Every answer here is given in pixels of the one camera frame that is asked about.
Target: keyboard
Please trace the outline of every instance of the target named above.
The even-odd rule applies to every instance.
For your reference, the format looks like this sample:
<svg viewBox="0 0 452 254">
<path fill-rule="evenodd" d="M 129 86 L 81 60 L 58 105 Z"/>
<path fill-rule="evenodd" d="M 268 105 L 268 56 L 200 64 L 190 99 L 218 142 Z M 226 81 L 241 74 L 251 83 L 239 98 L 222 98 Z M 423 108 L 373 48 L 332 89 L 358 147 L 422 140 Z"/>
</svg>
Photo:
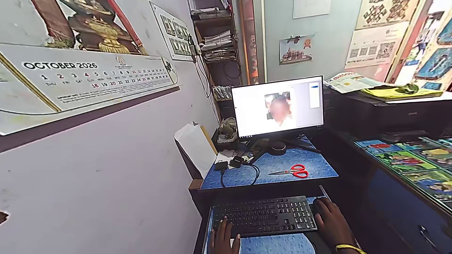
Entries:
<svg viewBox="0 0 452 254">
<path fill-rule="evenodd" d="M 231 238 L 282 235 L 317 230 L 305 196 L 262 199 L 213 207 L 213 228 L 228 217 Z"/>
</svg>

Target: wall poster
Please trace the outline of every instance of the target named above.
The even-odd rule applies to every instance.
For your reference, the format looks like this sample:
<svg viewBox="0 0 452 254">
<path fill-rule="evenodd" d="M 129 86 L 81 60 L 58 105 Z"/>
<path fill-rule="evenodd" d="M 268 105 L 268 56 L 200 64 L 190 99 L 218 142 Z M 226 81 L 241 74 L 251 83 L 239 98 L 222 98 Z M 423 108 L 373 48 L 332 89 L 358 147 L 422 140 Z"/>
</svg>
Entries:
<svg viewBox="0 0 452 254">
<path fill-rule="evenodd" d="M 345 68 L 391 63 L 409 22 L 355 30 Z"/>
<path fill-rule="evenodd" d="M 178 86 L 114 0 L 19 2 L 0 10 L 0 135 Z"/>
<path fill-rule="evenodd" d="M 411 83 L 441 91 L 452 83 L 452 10 L 443 14 Z"/>
<path fill-rule="evenodd" d="M 173 60 L 193 61 L 189 46 L 187 25 L 180 19 L 166 12 L 156 4 L 149 2 L 165 38 L 166 46 Z"/>
<path fill-rule="evenodd" d="M 410 21 L 419 0 L 363 0 L 356 29 Z"/>
<path fill-rule="evenodd" d="M 312 35 L 279 41 L 279 65 L 312 61 Z"/>
</svg>

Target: drawer handle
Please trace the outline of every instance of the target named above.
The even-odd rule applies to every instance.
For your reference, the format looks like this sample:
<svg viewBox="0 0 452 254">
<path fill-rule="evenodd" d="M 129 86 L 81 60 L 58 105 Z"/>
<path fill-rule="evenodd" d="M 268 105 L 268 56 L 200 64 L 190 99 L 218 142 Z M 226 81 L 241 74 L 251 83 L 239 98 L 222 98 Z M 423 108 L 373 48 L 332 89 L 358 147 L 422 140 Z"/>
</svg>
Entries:
<svg viewBox="0 0 452 254">
<path fill-rule="evenodd" d="M 424 237 L 425 241 L 428 242 L 432 246 L 432 248 L 439 253 L 439 250 L 438 248 L 436 248 L 436 245 L 427 237 L 428 235 L 427 229 L 419 225 L 419 231 L 421 235 Z"/>
</svg>

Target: white wall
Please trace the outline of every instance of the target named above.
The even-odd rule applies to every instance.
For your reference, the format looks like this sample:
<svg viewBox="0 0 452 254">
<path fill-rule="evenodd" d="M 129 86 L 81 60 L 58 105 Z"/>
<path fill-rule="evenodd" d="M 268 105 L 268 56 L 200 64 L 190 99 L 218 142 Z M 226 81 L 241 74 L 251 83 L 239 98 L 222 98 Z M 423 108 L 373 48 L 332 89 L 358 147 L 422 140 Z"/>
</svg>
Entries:
<svg viewBox="0 0 452 254">
<path fill-rule="evenodd" d="M 332 0 L 328 15 L 293 19 L 293 0 L 265 0 L 265 35 L 268 82 L 344 71 L 361 0 Z M 279 40 L 314 35 L 312 61 L 279 65 Z"/>
<path fill-rule="evenodd" d="M 117 2 L 149 54 L 170 59 L 149 2 Z M 186 0 L 155 2 L 193 33 Z M 217 123 L 194 64 L 174 65 L 180 91 L 0 154 L 1 253 L 193 251 L 201 218 L 173 134 Z"/>
</svg>

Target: monitor screen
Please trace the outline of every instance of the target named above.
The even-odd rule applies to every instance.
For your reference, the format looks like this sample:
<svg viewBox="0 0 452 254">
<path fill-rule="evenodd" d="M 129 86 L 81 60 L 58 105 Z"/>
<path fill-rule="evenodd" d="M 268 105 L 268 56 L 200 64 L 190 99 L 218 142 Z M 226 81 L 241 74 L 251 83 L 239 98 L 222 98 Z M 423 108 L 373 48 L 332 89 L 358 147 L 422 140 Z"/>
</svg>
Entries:
<svg viewBox="0 0 452 254">
<path fill-rule="evenodd" d="M 322 76 L 232 88 L 240 138 L 323 125 Z"/>
</svg>

